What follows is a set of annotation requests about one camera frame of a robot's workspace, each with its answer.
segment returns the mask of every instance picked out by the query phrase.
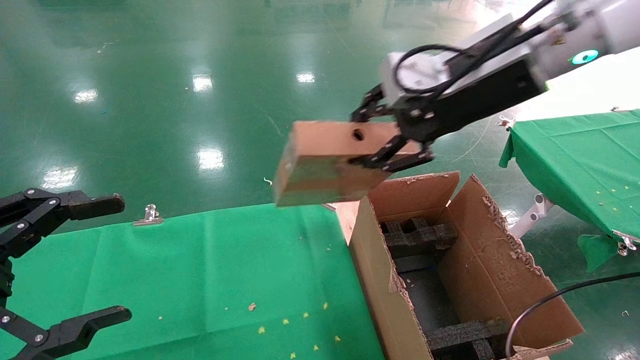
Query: cardboard piece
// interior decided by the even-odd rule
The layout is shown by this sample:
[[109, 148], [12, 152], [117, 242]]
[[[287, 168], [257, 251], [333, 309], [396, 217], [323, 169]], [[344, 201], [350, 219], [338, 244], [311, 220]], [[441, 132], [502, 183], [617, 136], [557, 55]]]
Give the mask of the cardboard piece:
[[[348, 160], [376, 153], [398, 133], [395, 123], [294, 122], [273, 184], [276, 205], [360, 200], [390, 173]], [[418, 151], [409, 143], [393, 160]]]
[[[522, 243], [509, 234], [497, 205], [475, 176], [449, 203], [459, 180], [458, 172], [389, 180], [360, 201], [349, 248], [388, 360], [432, 356], [379, 221], [402, 222], [418, 216], [433, 225], [456, 226], [458, 240], [437, 270], [461, 322], [511, 323], [556, 291]], [[557, 298], [519, 326], [514, 345], [528, 349], [516, 358], [555, 354], [570, 347], [569, 338], [583, 331], [566, 302]]]

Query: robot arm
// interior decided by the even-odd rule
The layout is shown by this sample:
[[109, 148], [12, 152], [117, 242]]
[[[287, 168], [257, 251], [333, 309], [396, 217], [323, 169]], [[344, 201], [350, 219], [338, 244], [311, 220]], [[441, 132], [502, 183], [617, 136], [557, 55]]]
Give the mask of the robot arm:
[[[351, 121], [393, 115], [400, 135], [376, 154], [351, 162], [388, 172], [427, 163], [438, 137], [542, 94], [549, 79], [640, 46], [639, 0], [559, 0], [552, 15], [522, 27], [549, 3], [543, 0], [517, 20], [507, 15], [456, 46], [388, 54], [382, 83], [365, 95]], [[422, 53], [427, 50], [444, 52]], [[378, 104], [384, 98], [387, 104]], [[422, 150], [390, 161], [409, 141], [419, 142]]]

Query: green cloth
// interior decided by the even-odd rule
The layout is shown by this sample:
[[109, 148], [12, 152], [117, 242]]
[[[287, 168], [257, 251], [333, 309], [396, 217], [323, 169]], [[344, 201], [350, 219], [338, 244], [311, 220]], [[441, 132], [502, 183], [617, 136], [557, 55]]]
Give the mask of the green cloth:
[[580, 235], [578, 247], [587, 259], [587, 272], [594, 272], [618, 253], [618, 243], [602, 235]]
[[[640, 111], [636, 110], [517, 122], [500, 166], [516, 158], [533, 186], [612, 236], [608, 241], [613, 244], [617, 243], [613, 230], [640, 238], [639, 156]], [[595, 253], [589, 249], [585, 256]]]
[[[104, 307], [132, 311], [72, 359], [384, 360], [335, 213], [321, 206], [54, 235], [14, 272], [8, 308], [46, 329]], [[4, 332], [0, 344], [0, 359], [23, 346]]]

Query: cable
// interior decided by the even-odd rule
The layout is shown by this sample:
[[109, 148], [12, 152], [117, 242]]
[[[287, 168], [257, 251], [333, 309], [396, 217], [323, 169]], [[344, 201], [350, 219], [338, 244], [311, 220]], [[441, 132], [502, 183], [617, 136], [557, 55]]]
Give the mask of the cable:
[[[439, 98], [440, 96], [442, 96], [442, 94], [444, 94], [445, 91], [447, 91], [450, 87], [452, 87], [460, 79], [464, 78], [470, 72], [472, 72], [473, 70], [476, 70], [484, 62], [486, 62], [488, 60], [489, 55], [491, 55], [491, 53], [495, 50], [495, 48], [499, 44], [503, 43], [503, 41], [507, 40], [510, 36], [512, 36], [515, 33], [515, 31], [522, 25], [523, 22], [525, 22], [526, 20], [529, 20], [529, 18], [531, 18], [538, 11], [542, 10], [542, 8], [544, 8], [547, 5], [549, 5], [552, 1], [554, 1], [554, 0], [542, 0], [540, 3], [538, 3], [536, 6], [534, 6], [531, 10], [529, 10], [525, 15], [523, 15], [521, 18], [519, 18], [518, 20], [512, 22], [509, 25], [509, 27], [504, 29], [503, 32], [497, 37], [496, 41], [494, 41], [491, 44], [491, 46], [488, 46], [482, 53], [480, 53], [479, 56], [474, 56], [472, 54], [468, 54], [466, 52], [466, 50], [460, 49], [458, 47], [449, 46], [449, 45], [442, 45], [442, 44], [422, 45], [422, 46], [418, 46], [418, 47], [415, 47], [415, 48], [409, 50], [407, 53], [402, 55], [402, 57], [400, 58], [400, 60], [398, 60], [398, 62], [396, 63], [396, 66], [393, 69], [392, 77], [393, 77], [394, 82], [396, 83], [396, 86], [401, 88], [407, 94], [419, 94], [419, 95], [422, 95], [422, 94], [429, 94], [430, 93], [431, 94], [430, 95], [431, 96], [431, 100], [435, 100], [435, 99]], [[543, 31], [542, 27], [538, 26], [538, 27], [532, 29], [532, 31], [528, 32], [528, 34], [526, 34], [526, 35], [528, 35], [529, 38], [531, 38], [533, 36], [539, 35], [539, 33], [541, 33], [542, 31]], [[516, 38], [514, 45], [521, 44], [522, 42], [528, 40], [529, 38], [527, 38], [528, 36], [526, 36], [526, 35], [524, 37]], [[404, 86], [400, 82], [400, 79], [398, 78], [398, 71], [399, 71], [400, 65], [402, 65], [402, 63], [404, 63], [408, 58], [411, 58], [412, 56], [414, 56], [416, 54], [423, 53], [425, 51], [432, 51], [432, 50], [452, 51], [454, 53], [467, 54], [468, 56], [475, 57], [476, 59], [467, 68], [462, 70], [459, 74], [457, 74], [456, 76], [454, 76], [453, 78], [447, 80], [446, 82], [444, 82], [442, 84], [435, 85], [435, 86], [432, 86], [430, 88], [423, 88], [423, 89], [414, 89], [414, 88], [408, 88], [408, 87]]]
[[632, 277], [640, 277], [640, 272], [631, 272], [629, 274], [609, 276], [609, 277], [603, 277], [601, 279], [595, 279], [595, 280], [589, 280], [589, 281], [585, 281], [585, 282], [580, 282], [578, 284], [568, 286], [568, 287], [566, 287], [566, 288], [564, 288], [562, 290], [558, 290], [555, 293], [540, 299], [537, 303], [533, 304], [529, 309], [526, 309], [522, 314], [520, 314], [520, 316], [518, 316], [518, 318], [513, 322], [513, 325], [511, 325], [511, 329], [509, 330], [509, 335], [507, 336], [507, 344], [504, 347], [504, 353], [507, 355], [506, 360], [511, 360], [511, 342], [513, 341], [513, 335], [516, 332], [516, 328], [518, 327], [518, 325], [520, 324], [522, 319], [524, 319], [526, 316], [528, 316], [531, 313], [533, 313], [540, 306], [546, 304], [547, 302], [555, 299], [556, 297], [558, 297], [558, 296], [560, 296], [562, 294], [568, 293], [569, 291], [585, 288], [585, 287], [591, 286], [591, 285], [602, 284], [603, 282], [611, 282], [611, 281], [617, 281], [617, 280], [623, 280], [623, 279], [630, 279]]
[[402, 55], [402, 57], [400, 58], [400, 60], [398, 60], [398, 62], [396, 63], [396, 66], [394, 67], [393, 79], [396, 82], [396, 86], [404, 90], [404, 92], [406, 92], [407, 94], [427, 94], [432, 92], [437, 86], [433, 86], [431, 88], [425, 88], [425, 89], [408, 88], [404, 86], [400, 82], [400, 79], [398, 78], [398, 70], [400, 69], [400, 65], [402, 65], [408, 58], [411, 58], [412, 56], [418, 55], [420, 53], [424, 53], [425, 51], [432, 51], [432, 50], [452, 51], [454, 53], [465, 53], [465, 50], [460, 49], [459, 47], [453, 47], [453, 46], [441, 45], [441, 44], [429, 44], [429, 45], [414, 47], [413, 49], [407, 51], [404, 55]]
[[453, 78], [447, 80], [442, 83], [442, 85], [437, 86], [437, 89], [431, 93], [431, 100], [438, 99], [445, 91], [447, 91], [450, 87], [452, 87], [455, 83], [457, 83], [460, 79], [464, 78], [467, 74], [478, 68], [486, 61], [486, 57], [495, 49], [499, 44], [503, 41], [507, 40], [515, 31], [522, 25], [523, 22], [529, 20], [530, 17], [535, 15], [538, 11], [542, 10], [545, 6], [549, 5], [554, 0], [542, 0], [536, 6], [534, 6], [531, 10], [529, 10], [526, 14], [524, 14], [518, 20], [512, 22], [508, 28], [506, 28], [496, 39], [496, 41], [492, 42], [491, 46], [488, 46], [465, 70], [461, 71], [459, 74], [454, 76]]

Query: open cardboard box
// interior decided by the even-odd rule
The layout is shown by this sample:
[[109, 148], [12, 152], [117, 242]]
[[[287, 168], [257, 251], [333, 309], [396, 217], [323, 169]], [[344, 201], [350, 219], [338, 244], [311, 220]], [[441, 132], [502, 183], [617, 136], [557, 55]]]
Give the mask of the open cardboard box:
[[[437, 264], [436, 278], [461, 322], [510, 324], [534, 302], [556, 291], [522, 242], [509, 234], [499, 208], [475, 176], [449, 202], [459, 181], [458, 172], [388, 180], [360, 201], [349, 249], [388, 360], [432, 359], [425, 334], [438, 321], [431, 321], [424, 305], [416, 303], [424, 298], [418, 296], [424, 289], [408, 286], [396, 271], [380, 222], [424, 217], [431, 225], [455, 225], [458, 239]], [[514, 345], [528, 349], [518, 351], [515, 358], [558, 353], [583, 331], [564, 300], [557, 298], [519, 326]]]

